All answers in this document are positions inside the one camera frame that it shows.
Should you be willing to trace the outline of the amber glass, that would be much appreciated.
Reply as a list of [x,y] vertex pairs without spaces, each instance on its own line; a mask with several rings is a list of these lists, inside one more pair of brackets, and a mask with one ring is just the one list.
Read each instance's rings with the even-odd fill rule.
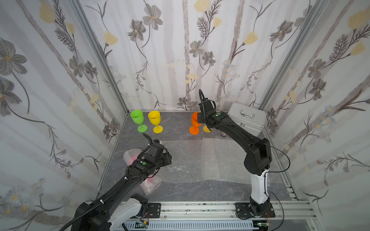
[[203,131],[206,133],[212,132],[212,129],[209,129],[206,125],[203,127]]

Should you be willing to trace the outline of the orange glass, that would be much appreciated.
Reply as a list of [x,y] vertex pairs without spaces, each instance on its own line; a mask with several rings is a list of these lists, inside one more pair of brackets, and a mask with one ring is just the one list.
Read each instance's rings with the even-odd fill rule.
[[192,126],[189,128],[189,132],[192,135],[198,135],[200,132],[199,127],[201,126],[201,124],[198,123],[198,112],[192,114],[191,124]]

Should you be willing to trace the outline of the clear bubble wrap sheet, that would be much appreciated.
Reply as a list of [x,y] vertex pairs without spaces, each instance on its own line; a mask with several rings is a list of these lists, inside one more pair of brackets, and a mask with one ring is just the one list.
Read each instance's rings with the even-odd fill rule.
[[164,182],[215,180],[251,184],[250,173],[244,166],[246,153],[233,140],[204,138],[163,144],[172,155],[172,164],[157,174]]
[[218,180],[250,184],[267,184],[272,162],[271,144],[266,138],[253,137],[238,144],[234,140],[216,139],[213,150]]

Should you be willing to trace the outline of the yellow glass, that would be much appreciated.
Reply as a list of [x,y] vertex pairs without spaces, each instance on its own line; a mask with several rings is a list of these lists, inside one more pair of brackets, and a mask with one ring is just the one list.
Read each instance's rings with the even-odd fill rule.
[[159,111],[151,111],[148,114],[149,121],[151,122],[152,125],[154,125],[153,131],[155,133],[162,133],[163,132],[163,127],[160,126],[161,123],[161,115]]

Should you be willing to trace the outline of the green plastic wine glass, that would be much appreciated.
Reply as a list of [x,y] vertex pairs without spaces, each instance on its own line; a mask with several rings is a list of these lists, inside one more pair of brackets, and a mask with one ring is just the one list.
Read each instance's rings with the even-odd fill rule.
[[134,110],[134,111],[131,112],[130,116],[131,116],[133,122],[135,124],[139,125],[137,130],[140,133],[146,132],[147,126],[144,125],[144,114],[143,114],[143,112],[141,110]]

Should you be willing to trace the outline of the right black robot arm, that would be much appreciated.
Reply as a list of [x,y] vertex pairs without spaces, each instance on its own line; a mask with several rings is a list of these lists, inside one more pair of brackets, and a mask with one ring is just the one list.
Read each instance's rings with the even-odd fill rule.
[[241,220],[259,218],[266,216],[274,218],[275,212],[268,194],[267,179],[271,173],[282,173],[281,171],[270,171],[272,162],[271,149],[281,150],[270,145],[266,138],[260,139],[232,120],[225,112],[216,110],[213,100],[206,98],[199,90],[200,113],[198,123],[205,124],[208,129],[217,129],[232,138],[245,151],[244,167],[251,174],[251,196],[248,203],[236,206],[236,216]]

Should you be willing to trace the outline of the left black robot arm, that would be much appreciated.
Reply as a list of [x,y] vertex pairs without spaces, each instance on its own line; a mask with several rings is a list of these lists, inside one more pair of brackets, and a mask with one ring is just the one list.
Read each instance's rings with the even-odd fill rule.
[[113,231],[127,219],[146,213],[147,199],[139,194],[129,198],[126,209],[121,202],[134,188],[154,177],[162,167],[170,165],[172,156],[159,140],[143,135],[149,144],[126,168],[124,177],[90,204],[82,203],[74,218],[60,230],[70,227],[72,231]]

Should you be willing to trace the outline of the pink glass in bubble wrap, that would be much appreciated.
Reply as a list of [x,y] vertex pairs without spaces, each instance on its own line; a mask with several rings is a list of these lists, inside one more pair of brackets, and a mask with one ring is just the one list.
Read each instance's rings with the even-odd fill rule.
[[[128,150],[123,154],[123,160],[128,166],[130,166],[141,152],[142,150],[139,148]],[[157,176],[154,176],[153,178],[146,179],[140,184],[140,187],[144,191],[145,195],[150,195],[160,187],[161,183],[162,180],[160,180]]]

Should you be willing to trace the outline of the silver aluminium case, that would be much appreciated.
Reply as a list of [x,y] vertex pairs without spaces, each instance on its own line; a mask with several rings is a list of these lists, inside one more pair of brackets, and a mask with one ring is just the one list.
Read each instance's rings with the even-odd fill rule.
[[233,102],[228,115],[241,128],[256,137],[267,121],[266,112],[236,102]]

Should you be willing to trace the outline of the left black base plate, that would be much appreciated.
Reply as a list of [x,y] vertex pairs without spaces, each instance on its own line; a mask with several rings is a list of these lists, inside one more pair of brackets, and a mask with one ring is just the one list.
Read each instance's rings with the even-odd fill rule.
[[142,205],[138,217],[140,219],[160,218],[161,203],[146,203]]

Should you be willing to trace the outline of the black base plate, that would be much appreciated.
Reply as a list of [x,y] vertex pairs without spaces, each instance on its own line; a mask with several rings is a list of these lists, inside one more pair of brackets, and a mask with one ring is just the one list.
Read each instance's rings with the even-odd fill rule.
[[255,203],[236,203],[235,208],[236,216],[240,219],[276,217],[274,208],[269,202],[262,205]]
[[142,205],[138,217],[140,219],[160,218],[161,203],[146,203]]

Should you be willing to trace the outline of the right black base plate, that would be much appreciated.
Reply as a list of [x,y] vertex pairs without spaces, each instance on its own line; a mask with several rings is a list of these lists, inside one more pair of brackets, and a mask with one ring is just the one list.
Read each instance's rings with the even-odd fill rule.
[[262,205],[255,203],[236,203],[235,208],[236,216],[240,219],[276,217],[274,208],[269,202]]

